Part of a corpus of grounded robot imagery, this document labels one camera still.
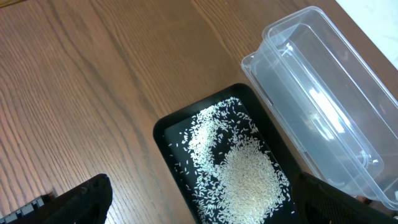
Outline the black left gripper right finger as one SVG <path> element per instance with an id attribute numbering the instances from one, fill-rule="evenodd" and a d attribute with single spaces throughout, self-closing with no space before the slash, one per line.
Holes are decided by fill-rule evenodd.
<path id="1" fill-rule="evenodd" d="M 292 183 L 298 221 L 304 224 L 396 224 L 377 211 L 326 182 L 302 172 Z"/>

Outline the white rice pile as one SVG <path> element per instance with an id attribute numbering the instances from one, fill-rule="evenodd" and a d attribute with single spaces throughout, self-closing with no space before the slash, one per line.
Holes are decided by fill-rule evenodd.
<path id="1" fill-rule="evenodd" d="M 198 176 L 203 223 L 295 223 L 290 182 L 257 137 L 252 118 L 230 97 L 193 116 L 183 137 Z"/>

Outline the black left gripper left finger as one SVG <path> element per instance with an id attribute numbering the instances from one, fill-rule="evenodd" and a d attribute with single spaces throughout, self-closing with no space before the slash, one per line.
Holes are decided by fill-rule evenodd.
<path id="1" fill-rule="evenodd" d="M 1 218 L 1 224 L 104 224 L 113 201 L 109 177 L 98 174 L 56 196 L 41 195 Z"/>

